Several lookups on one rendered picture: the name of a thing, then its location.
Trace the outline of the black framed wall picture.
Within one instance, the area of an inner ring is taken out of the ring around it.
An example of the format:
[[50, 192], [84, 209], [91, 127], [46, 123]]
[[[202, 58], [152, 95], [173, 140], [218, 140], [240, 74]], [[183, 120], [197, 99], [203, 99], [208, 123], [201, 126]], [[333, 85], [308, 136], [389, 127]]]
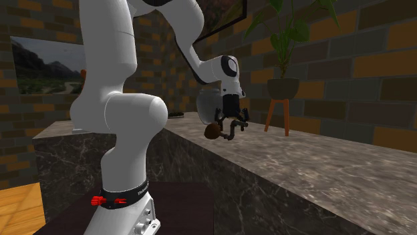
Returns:
[[247, 0], [197, 0], [204, 15], [202, 33], [195, 43], [247, 17]]

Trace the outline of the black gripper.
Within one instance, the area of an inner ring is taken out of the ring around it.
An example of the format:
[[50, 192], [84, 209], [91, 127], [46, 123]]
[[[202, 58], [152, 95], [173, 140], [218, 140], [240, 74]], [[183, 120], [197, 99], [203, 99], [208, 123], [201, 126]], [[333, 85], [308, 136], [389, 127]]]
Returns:
[[230, 134], [228, 140], [232, 140], [235, 136], [235, 128], [240, 127], [243, 132], [248, 127], [249, 112], [247, 108], [240, 109], [239, 96], [237, 94], [226, 94], [223, 96], [223, 110], [217, 108], [215, 110], [215, 122], [223, 131], [223, 121], [226, 118], [235, 118], [230, 124]]

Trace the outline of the dark maroon robot stand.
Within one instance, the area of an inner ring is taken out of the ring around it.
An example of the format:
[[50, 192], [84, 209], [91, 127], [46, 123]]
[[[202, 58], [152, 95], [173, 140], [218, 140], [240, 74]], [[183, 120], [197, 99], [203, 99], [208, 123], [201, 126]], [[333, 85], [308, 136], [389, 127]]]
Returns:
[[[100, 192], [97, 185], [33, 235], [83, 235], [96, 208], [90, 205]], [[150, 182], [156, 218], [156, 235], [214, 235], [214, 196], [203, 183]]]

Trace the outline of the potted plant on wooden stand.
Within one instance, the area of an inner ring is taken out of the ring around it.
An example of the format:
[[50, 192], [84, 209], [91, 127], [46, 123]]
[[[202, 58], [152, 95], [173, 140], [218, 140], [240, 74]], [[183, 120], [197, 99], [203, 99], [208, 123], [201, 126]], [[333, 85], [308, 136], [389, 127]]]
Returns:
[[[244, 39], [258, 26], [259, 24], [263, 24], [268, 31], [270, 32], [271, 36], [269, 37], [269, 41], [271, 46], [277, 53], [277, 63], [274, 65], [280, 69], [280, 77], [278, 79], [270, 79], [267, 81], [267, 89], [268, 93], [271, 96], [271, 103], [269, 106], [269, 111], [267, 115], [267, 119], [265, 122], [265, 132], [267, 132], [269, 128], [269, 124], [273, 115], [273, 110], [275, 108], [276, 103], [283, 104], [283, 119], [284, 119], [284, 129], [285, 129], [285, 136], [289, 136], [289, 100], [293, 99], [299, 90], [299, 79], [298, 78], [284, 78], [285, 73], [290, 65], [290, 59], [292, 56], [294, 45], [292, 46], [291, 50], [288, 52], [288, 48], [291, 42], [308, 42], [310, 38], [310, 30], [306, 23], [306, 20], [309, 18], [310, 15], [318, 11], [319, 9], [323, 9], [329, 13], [331, 18], [333, 19], [336, 26], [340, 28], [339, 22], [337, 20], [337, 15], [335, 14], [335, 9], [333, 7], [333, 3], [337, 0], [315, 0], [309, 8], [316, 6], [317, 8], [313, 10], [311, 13], [306, 13], [305, 16], [302, 18], [294, 21], [294, 8], [293, 8], [293, 0], [291, 0], [291, 19], [289, 22], [286, 18], [285, 27], [281, 29], [281, 25], [279, 22], [278, 17], [278, 26], [279, 32], [273, 33], [269, 26], [264, 22], [263, 12], [260, 12], [250, 24], [248, 29], [245, 32]], [[269, 0], [270, 6], [274, 8], [277, 15], [280, 14], [283, 8], [284, 0]]]

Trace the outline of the mountain landscape wall picture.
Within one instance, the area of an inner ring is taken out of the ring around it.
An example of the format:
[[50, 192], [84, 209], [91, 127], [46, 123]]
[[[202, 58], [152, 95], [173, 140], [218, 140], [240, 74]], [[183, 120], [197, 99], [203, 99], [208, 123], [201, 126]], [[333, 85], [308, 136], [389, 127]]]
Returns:
[[11, 45], [21, 94], [78, 94], [86, 68], [83, 45], [12, 37]]

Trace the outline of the brown round wooden spoon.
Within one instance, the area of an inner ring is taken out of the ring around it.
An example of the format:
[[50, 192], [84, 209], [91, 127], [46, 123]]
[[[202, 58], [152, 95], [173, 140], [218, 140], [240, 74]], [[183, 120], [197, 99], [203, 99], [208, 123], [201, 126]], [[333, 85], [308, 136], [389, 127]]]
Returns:
[[221, 127], [216, 123], [211, 123], [206, 126], [205, 131], [204, 131], [204, 136], [205, 138], [210, 139], [210, 140], [215, 140], [218, 137], [223, 137], [224, 139], [228, 138], [228, 135], [224, 134], [221, 131]]

